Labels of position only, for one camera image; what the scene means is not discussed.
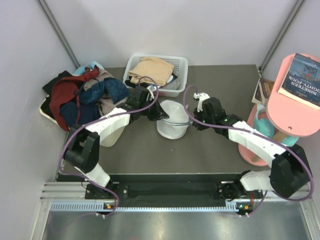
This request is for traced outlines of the white mesh laundry bag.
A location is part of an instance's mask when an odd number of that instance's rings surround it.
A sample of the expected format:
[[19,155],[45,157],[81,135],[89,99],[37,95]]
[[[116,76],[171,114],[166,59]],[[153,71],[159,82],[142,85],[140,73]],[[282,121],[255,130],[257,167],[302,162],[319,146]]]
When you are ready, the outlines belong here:
[[160,103],[160,106],[167,113],[169,118],[156,122],[158,133],[169,140],[182,138],[190,125],[190,118],[187,115],[184,106],[173,100],[164,100]]

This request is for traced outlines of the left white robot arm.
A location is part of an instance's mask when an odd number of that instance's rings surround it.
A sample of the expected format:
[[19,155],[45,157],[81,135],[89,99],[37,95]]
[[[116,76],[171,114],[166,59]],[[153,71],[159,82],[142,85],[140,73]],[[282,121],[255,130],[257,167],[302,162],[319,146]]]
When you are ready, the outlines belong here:
[[74,125],[62,150],[61,158],[78,170],[82,176],[96,184],[96,192],[102,198],[109,198],[114,191],[110,176],[99,164],[100,146],[119,129],[123,129],[140,116],[149,121],[169,118],[158,102],[159,89],[153,85],[147,88],[137,86],[125,101],[110,113],[84,125]]

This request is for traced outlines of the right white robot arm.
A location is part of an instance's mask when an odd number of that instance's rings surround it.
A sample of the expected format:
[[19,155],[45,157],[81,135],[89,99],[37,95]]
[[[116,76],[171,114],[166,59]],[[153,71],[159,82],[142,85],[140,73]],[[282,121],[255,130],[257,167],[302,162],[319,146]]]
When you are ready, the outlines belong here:
[[208,94],[194,93],[197,101],[194,109],[193,125],[202,131],[213,129],[260,157],[269,170],[247,170],[239,174],[233,182],[233,192],[245,198],[251,191],[273,191],[288,199],[311,180],[305,151],[295,144],[291,147],[273,142],[234,114],[227,115],[220,101]]

